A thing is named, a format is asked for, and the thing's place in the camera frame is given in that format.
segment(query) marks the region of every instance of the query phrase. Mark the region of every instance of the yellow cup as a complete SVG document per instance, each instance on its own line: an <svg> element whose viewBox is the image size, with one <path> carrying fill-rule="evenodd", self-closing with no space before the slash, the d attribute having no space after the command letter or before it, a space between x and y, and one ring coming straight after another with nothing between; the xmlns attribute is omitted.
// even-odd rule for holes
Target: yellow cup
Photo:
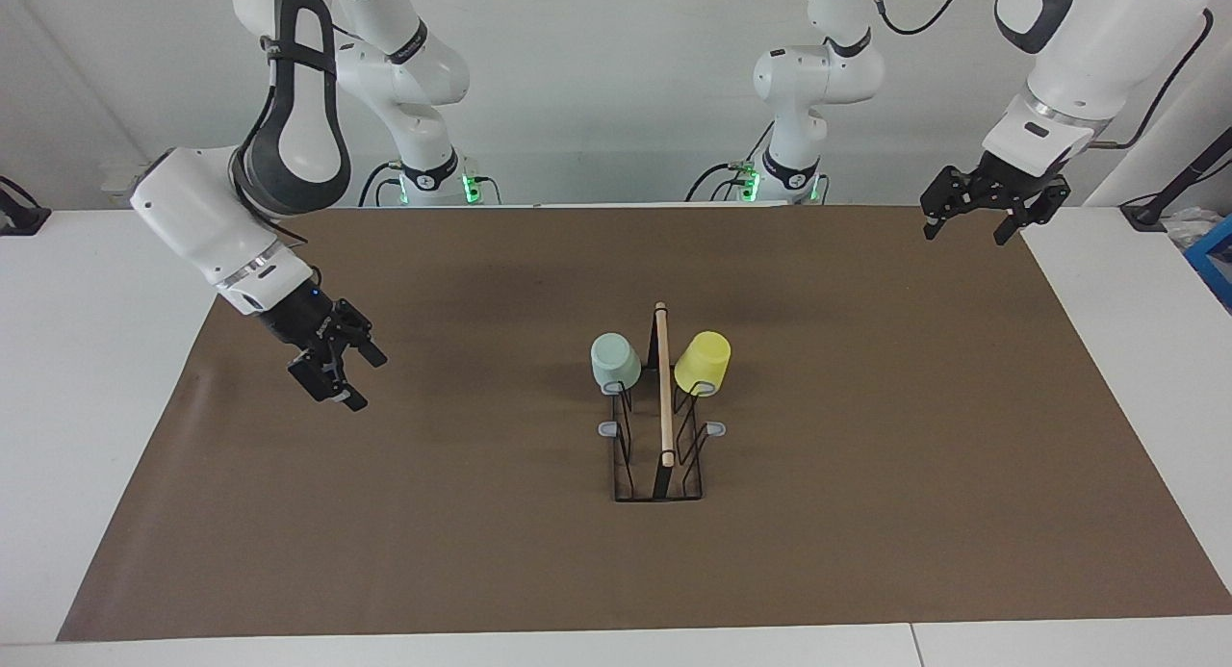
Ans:
<svg viewBox="0 0 1232 667"><path fill-rule="evenodd" d="M723 387L727 365L732 362L732 344L718 333L705 332L689 343L676 362L676 385L697 397L708 397Z"/></svg>

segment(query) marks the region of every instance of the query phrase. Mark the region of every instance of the brown paper mat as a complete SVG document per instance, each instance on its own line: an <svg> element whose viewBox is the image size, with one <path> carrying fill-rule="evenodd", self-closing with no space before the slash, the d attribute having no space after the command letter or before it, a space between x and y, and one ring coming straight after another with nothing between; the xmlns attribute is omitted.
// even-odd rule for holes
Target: brown paper mat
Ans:
<svg viewBox="0 0 1232 667"><path fill-rule="evenodd" d="M899 208L296 222L392 358L352 359L372 407L312 403L293 351L216 305L60 639L1232 613L995 223L929 245ZM588 348L644 351L658 300L678 353L731 339L703 404L731 434L705 502L617 505Z"/></svg>

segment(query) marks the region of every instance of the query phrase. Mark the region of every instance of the black cable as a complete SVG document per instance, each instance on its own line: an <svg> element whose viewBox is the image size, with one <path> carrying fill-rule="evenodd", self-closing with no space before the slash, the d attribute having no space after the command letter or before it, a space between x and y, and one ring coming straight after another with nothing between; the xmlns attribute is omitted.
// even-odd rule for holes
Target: black cable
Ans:
<svg viewBox="0 0 1232 667"><path fill-rule="evenodd" d="M766 142L766 137L770 136L770 131L772 131L772 129L774 129L774 121L771 121L770 125L766 126L766 129L761 132L761 137L758 138L758 143L755 145L753 145L753 149L749 150L749 155L744 158L744 162L753 162L753 157L758 154L758 149L761 148L761 143ZM729 198L729 197L732 197L732 187L731 186L727 189L727 192L723 194L723 201L726 202L727 198Z"/></svg>
<svg viewBox="0 0 1232 667"><path fill-rule="evenodd" d="M398 179L386 179L384 181L381 181L381 185L377 186L377 207L381 207L381 190L384 189L386 186L402 187L402 181L399 181Z"/></svg>
<svg viewBox="0 0 1232 667"><path fill-rule="evenodd" d="M906 37L919 35L920 32L926 31L933 25L936 25L936 21L940 20L942 15L945 15L946 10L950 10L950 6L954 5L954 1L955 0L946 0L945 5L941 6L941 10L938 10L936 15L934 15L933 18L925 22L922 27L915 27L914 30L903 30L902 27L898 27L897 25L890 21L890 14L886 12L886 0L875 0L875 2L877 4L877 15L881 15L881 18L885 20L886 27L890 27L890 30L896 35L902 35Z"/></svg>
<svg viewBox="0 0 1232 667"><path fill-rule="evenodd" d="M253 145L253 141L256 138L256 132L260 131L261 126L265 125L265 120L270 117L270 108L272 107L274 107L274 85L270 85L270 91L269 94L265 95L265 106L261 107L261 115L257 116L256 122L253 123L253 127L249 129L248 136L244 138L243 143L238 145L238 148L235 148L235 150L232 153L230 158L232 185L235 189L235 197L239 198L240 205L243 205L244 208L253 215L253 217L256 217L260 221L260 223L264 223L266 227L274 229L275 232L285 234L302 244L307 244L308 239L301 237L299 234L292 232L291 229L280 227L278 224L274 223L272 219L266 217L265 213L259 211L256 206L253 205L253 201L248 198L248 195L244 194L244 189L241 187L241 185L239 185L239 180L235 176L239 173L239 170L243 169L244 155L248 154L248 149Z"/></svg>
<svg viewBox="0 0 1232 667"><path fill-rule="evenodd" d="M500 184L496 182L492 176L476 176L476 184L492 184L492 187L496 190L496 205L505 205L504 196L500 195Z"/></svg>
<svg viewBox="0 0 1232 667"><path fill-rule="evenodd" d="M825 205L825 198L830 197L830 178L828 174L822 174L817 178L818 180L825 179L825 190L822 191L822 205Z"/></svg>
<svg viewBox="0 0 1232 667"><path fill-rule="evenodd" d="M345 35L347 37L351 37L352 39L355 39L357 42L363 41L363 37L360 37L359 35L352 35L352 32L347 32L346 30L344 30L342 27L339 27L338 25L334 25L334 31L339 32L340 35Z"/></svg>
<svg viewBox="0 0 1232 667"><path fill-rule="evenodd" d="M727 195L723 196L723 201L722 201L722 202L727 202L727 198L732 197L732 189L736 187L736 186L743 186L743 185L744 185L744 181L742 179L732 179L731 181L723 181L722 184L719 184L718 186L715 187L715 192L712 192L710 195L710 201L711 202L719 202L719 200L718 200L718 191L723 190L723 186L727 186Z"/></svg>
<svg viewBox="0 0 1232 667"><path fill-rule="evenodd" d="M1221 166L1220 166L1218 169L1215 169L1215 170L1214 170L1214 171L1211 171L1210 174L1206 174L1206 175L1205 175L1205 176L1202 176L1201 179L1199 179L1199 180L1194 181L1194 182L1193 182L1193 184L1190 184L1190 185L1189 185L1189 187L1186 187L1185 190L1189 190L1189 189L1191 189L1191 187L1194 187L1194 186L1196 186L1198 184L1201 184L1201 182L1204 182L1204 181L1210 181L1210 180L1211 180L1211 179L1214 179L1215 176L1218 176L1220 171L1223 171L1223 170L1225 170L1225 169L1227 169L1228 166L1232 166L1232 159L1228 159L1228 160L1227 160L1227 162L1225 162L1225 163L1223 163L1223 164L1222 164L1222 165L1221 165ZM1161 195L1163 195L1163 191L1159 191L1158 194L1151 194L1151 195L1147 195L1147 196L1138 196L1138 197L1136 197L1136 198L1133 198L1133 200L1127 200L1127 201L1122 202L1121 205L1119 205L1119 206L1116 206L1116 207L1125 207L1125 206L1127 206L1127 205L1133 205L1133 203L1136 203L1136 202L1142 202L1142 201L1145 201L1145 200L1151 200L1151 198L1154 198L1154 197L1159 197Z"/></svg>
<svg viewBox="0 0 1232 667"><path fill-rule="evenodd" d="M30 192L27 192L26 189L23 189L20 185L17 185L17 182L14 181L12 179L10 179L9 176L0 176L0 184L4 184L6 186L9 186L10 189L14 190L15 194L17 194L21 197L28 200L30 205L33 205L34 207L38 207L38 201L34 200L34 196L30 195Z"/></svg>
<svg viewBox="0 0 1232 667"><path fill-rule="evenodd" d="M1185 65L1188 65L1190 59L1194 58L1194 54L1198 53L1198 49L1202 48L1202 44L1206 42L1206 38L1211 36L1211 30L1215 27L1215 14L1211 12L1210 9L1206 9L1202 11L1202 17L1206 18L1206 27L1202 28L1202 32L1200 36L1198 36L1198 41L1194 42L1194 46L1189 47L1189 51L1185 52L1184 57L1181 57L1180 63L1178 63L1177 67L1173 68L1172 75L1168 75L1168 80L1164 81L1162 88L1159 88L1158 95L1156 95L1154 101L1151 102L1151 108L1147 110L1147 115L1145 115L1142 118L1142 125L1138 126L1138 132L1133 133L1133 137L1131 137L1130 142L1127 143L1095 142L1090 144L1090 149L1120 150L1120 149L1130 149L1133 145L1138 144L1138 141L1147 132L1147 126L1151 125L1151 120L1154 118L1154 113L1159 108L1159 104L1163 102L1163 97L1165 97L1168 95L1168 90L1172 89L1172 84L1175 83L1177 78L1185 69Z"/></svg>
<svg viewBox="0 0 1232 667"><path fill-rule="evenodd" d="M363 190L361 190L360 192L360 207L363 207L365 203L368 201L368 191L372 189L372 184L376 182L377 176L379 176L381 173L384 171L386 169L395 169L395 168L392 166L388 162L383 162L381 163L381 166L375 168L372 173L368 174L368 180L365 181Z"/></svg>
<svg viewBox="0 0 1232 667"><path fill-rule="evenodd" d="M706 182L706 179L710 179L711 176L718 174L723 169L729 169L734 171L731 164L716 164L708 168L703 175L701 175L696 181L694 181L694 186L689 189L689 195L685 196L685 202L692 202L692 196L697 192L697 189L700 189L701 185Z"/></svg>

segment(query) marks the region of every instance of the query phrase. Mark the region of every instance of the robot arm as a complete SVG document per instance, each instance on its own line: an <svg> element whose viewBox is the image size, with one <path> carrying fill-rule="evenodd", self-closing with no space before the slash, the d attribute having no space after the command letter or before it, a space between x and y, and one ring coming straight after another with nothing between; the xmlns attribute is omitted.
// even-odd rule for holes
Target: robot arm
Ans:
<svg viewBox="0 0 1232 667"><path fill-rule="evenodd" d="M975 171L947 166L922 196L933 239L946 221L1004 210L1004 245L1046 224L1069 196L1062 169L1090 147L1191 33L1210 0L997 0L997 22L1036 57L1024 90L986 137Z"/></svg>
<svg viewBox="0 0 1232 667"><path fill-rule="evenodd" d="M787 47L761 57L758 96L774 110L774 137L759 155L759 198L804 200L817 179L827 123L819 106L872 99L886 62L872 46L872 0L809 0L822 46Z"/></svg>
<svg viewBox="0 0 1232 667"><path fill-rule="evenodd" d="M325 296L312 280L313 269L280 240L274 223L334 205L351 180L338 123L331 0L233 1L244 26L261 38L270 64L260 118L235 148L168 152L138 179L131 202L223 298L301 350L288 371L313 398L359 411L367 401L347 382L342 356L356 348L371 365L386 362L372 343L372 323L346 300ZM409 0L342 5L371 39L346 47L362 72L344 75L360 79L354 89L362 90L368 106L388 108L378 115L403 150L404 173L441 174L434 187L423 178L414 184L442 196L452 192L444 184L457 170L457 157L444 147L444 122L430 106L405 102L461 100L468 84L464 65L428 33Z"/></svg>

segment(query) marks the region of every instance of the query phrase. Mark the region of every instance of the wooden dowel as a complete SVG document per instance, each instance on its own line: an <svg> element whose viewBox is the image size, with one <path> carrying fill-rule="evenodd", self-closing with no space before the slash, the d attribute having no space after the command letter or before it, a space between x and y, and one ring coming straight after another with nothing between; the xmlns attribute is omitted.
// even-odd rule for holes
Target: wooden dowel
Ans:
<svg viewBox="0 0 1232 667"><path fill-rule="evenodd" d="M668 305L654 306L659 342L659 428L663 432L663 466L676 466L675 425L671 409L671 351L668 349Z"/></svg>

